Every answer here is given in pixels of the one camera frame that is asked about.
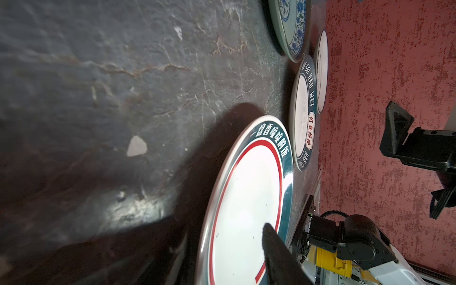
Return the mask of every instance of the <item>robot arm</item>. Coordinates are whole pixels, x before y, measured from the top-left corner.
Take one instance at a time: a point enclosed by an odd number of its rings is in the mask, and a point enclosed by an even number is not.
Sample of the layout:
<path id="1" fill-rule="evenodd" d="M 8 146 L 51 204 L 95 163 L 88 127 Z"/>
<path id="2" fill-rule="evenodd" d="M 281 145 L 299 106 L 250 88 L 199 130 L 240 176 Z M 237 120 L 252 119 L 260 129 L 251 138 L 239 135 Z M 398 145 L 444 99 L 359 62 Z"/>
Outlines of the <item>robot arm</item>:
<path id="1" fill-rule="evenodd" d="M 317 216 L 306 219 L 309 244 L 335 253 L 338 259 L 353 260 L 383 285 L 425 285 L 371 219 L 351 215 L 339 226 Z"/>

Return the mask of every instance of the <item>black bracket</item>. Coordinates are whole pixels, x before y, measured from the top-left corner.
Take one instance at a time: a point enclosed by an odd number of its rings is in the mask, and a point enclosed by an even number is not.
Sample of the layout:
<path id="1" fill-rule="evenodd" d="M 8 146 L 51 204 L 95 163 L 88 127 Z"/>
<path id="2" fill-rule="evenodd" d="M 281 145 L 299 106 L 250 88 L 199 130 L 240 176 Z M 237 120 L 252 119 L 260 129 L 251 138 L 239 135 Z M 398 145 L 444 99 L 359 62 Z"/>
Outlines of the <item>black bracket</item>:
<path id="1" fill-rule="evenodd" d="M 409 134 L 413 121 L 402 107 L 394 101 L 389 102 L 380 151 L 384 156 L 399 158 L 405 165 L 437 171 L 444 186 L 444 189 L 432 192 L 430 217 L 437 219 L 443 208 L 455 206 L 456 131 L 418 127 Z"/>

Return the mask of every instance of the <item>red textured wall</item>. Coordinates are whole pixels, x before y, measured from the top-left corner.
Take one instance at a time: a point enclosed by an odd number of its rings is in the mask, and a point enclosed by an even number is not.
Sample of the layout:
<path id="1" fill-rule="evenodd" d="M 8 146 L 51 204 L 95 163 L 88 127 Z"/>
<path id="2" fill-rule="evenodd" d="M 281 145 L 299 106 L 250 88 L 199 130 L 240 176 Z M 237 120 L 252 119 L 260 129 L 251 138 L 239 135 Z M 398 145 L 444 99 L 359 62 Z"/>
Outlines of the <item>red textured wall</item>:
<path id="1" fill-rule="evenodd" d="M 456 101 L 456 1 L 327 3 L 330 82 L 321 123 L 322 210 L 373 219 L 403 256 L 456 274 L 456 209 L 429 218 L 434 172 L 378 149 L 390 100 L 411 129 L 442 129 Z"/>

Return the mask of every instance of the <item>black cable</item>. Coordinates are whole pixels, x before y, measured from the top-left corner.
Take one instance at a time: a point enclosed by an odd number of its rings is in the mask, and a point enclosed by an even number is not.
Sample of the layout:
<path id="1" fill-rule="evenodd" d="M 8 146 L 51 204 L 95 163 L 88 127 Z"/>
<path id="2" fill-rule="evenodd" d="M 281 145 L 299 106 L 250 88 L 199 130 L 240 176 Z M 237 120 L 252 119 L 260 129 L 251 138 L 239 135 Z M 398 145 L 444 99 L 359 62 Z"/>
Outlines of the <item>black cable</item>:
<path id="1" fill-rule="evenodd" d="M 344 218 L 348 217 L 348 215 L 344 212 L 341 212 L 341 211 L 337 211 L 337 210 L 331 210 L 331 211 L 326 211 L 324 212 L 323 214 L 321 214 L 321 218 L 325 218 L 329 215 L 339 215 L 339 216 L 342 216 Z"/>

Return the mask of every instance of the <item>plate with dark green rim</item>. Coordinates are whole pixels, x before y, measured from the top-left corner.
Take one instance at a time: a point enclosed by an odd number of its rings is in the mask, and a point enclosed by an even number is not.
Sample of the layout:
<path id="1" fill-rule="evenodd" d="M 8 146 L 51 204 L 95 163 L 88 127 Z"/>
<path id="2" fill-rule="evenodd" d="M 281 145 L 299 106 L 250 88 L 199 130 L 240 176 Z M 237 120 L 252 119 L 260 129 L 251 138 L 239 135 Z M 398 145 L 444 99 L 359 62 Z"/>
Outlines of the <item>plate with dark green rim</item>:
<path id="1" fill-rule="evenodd" d="M 311 0 L 269 0 L 269 10 L 282 50 L 301 61 L 310 39 Z"/>
<path id="2" fill-rule="evenodd" d="M 315 65 L 306 56 L 296 75 L 290 103 L 290 136 L 293 157 L 300 171 L 309 165 L 314 147 L 317 119 L 317 89 Z"/>
<path id="3" fill-rule="evenodd" d="M 254 120 L 218 174 L 201 230 L 195 284 L 267 285 L 265 223 L 283 242 L 293 196 L 293 156 L 285 127 L 273 116 Z"/>

